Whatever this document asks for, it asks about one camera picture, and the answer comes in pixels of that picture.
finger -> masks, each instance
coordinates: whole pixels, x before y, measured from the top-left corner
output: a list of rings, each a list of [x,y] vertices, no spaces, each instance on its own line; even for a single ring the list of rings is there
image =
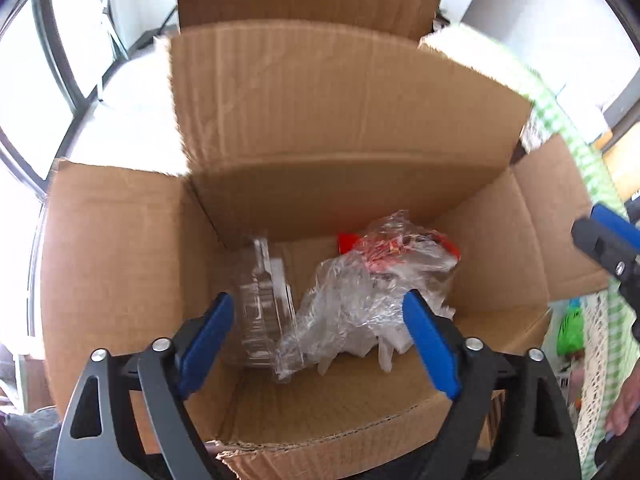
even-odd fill
[[[625,407],[622,404],[614,407],[611,413],[611,420],[613,422],[613,431],[616,435],[625,433],[625,430],[629,425],[629,418],[626,415]]]
[[[617,402],[614,403],[614,405],[611,407],[611,409],[609,410],[609,413],[607,413],[607,418],[605,420],[605,424],[604,424],[604,429],[607,433],[609,433],[610,431],[613,431],[613,413],[616,410],[616,406],[617,406]]]
[[[627,418],[631,418],[631,415],[636,412],[639,405],[640,399],[638,398],[633,398],[625,401],[625,413]]]

clear plastic container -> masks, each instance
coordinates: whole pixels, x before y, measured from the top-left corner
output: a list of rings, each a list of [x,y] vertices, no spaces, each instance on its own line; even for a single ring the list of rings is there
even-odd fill
[[[276,344],[294,329],[296,320],[284,261],[281,255],[270,254],[266,238],[254,238],[233,258],[241,364],[276,370]]]

gray fabric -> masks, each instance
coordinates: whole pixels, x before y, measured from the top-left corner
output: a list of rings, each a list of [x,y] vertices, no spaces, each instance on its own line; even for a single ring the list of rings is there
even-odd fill
[[[25,415],[7,414],[4,425],[38,474],[45,480],[52,479],[61,425],[56,408],[42,408]]]
[[[0,380],[15,384],[14,356],[3,344],[0,344]]]

green checkered cloth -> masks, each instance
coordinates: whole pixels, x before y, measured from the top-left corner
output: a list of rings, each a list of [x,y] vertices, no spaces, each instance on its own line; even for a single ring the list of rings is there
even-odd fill
[[[612,211],[626,218],[626,210],[616,187],[604,165],[599,151],[587,145],[564,110],[556,102],[556,97],[544,84],[541,77],[525,66],[507,48],[465,25],[453,25],[442,32],[425,36],[421,46],[427,45],[446,54],[447,57],[469,66],[478,72],[508,86],[532,103],[529,124],[524,132],[532,134],[533,141],[523,138],[523,145],[535,148],[552,135],[562,136],[575,164],[582,175],[593,204],[603,203]],[[607,377],[604,398],[596,430],[582,464],[582,477],[588,480],[596,473],[593,454],[603,439],[604,421],[611,406],[640,356],[638,344],[631,335],[631,325],[635,315],[618,293],[615,280],[610,280],[606,297],[607,319],[609,323],[609,345],[607,352]],[[587,297],[580,298],[586,302]]]

green checkered tablecloth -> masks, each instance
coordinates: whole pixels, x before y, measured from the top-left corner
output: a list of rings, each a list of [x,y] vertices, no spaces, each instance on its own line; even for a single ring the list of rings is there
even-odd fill
[[[625,207],[600,152],[584,142],[574,124],[556,102],[554,94],[535,71],[520,62],[504,46],[462,24],[425,36],[420,42],[420,47],[439,50],[456,62],[491,77],[529,99],[532,112],[523,131],[522,143],[525,149],[535,149],[551,135],[562,136],[582,175],[591,201],[594,204],[603,203],[626,218]],[[601,346],[606,348],[606,352],[603,352],[606,354],[606,366],[603,366],[606,378],[601,381],[604,382],[604,388],[596,395],[601,396],[602,402],[598,399],[600,408],[590,415],[594,416],[594,420],[589,422],[592,426],[594,424],[595,428],[590,432],[589,441],[582,443],[584,449],[581,449],[582,477],[586,480],[596,472],[593,454],[604,437],[606,415],[616,400],[624,379],[631,373],[640,351],[630,332],[635,315],[619,295],[614,280],[610,281],[607,290],[580,298],[580,301],[585,307],[588,304],[596,304],[597,308],[603,310],[601,318],[606,323],[608,335],[601,341]]]

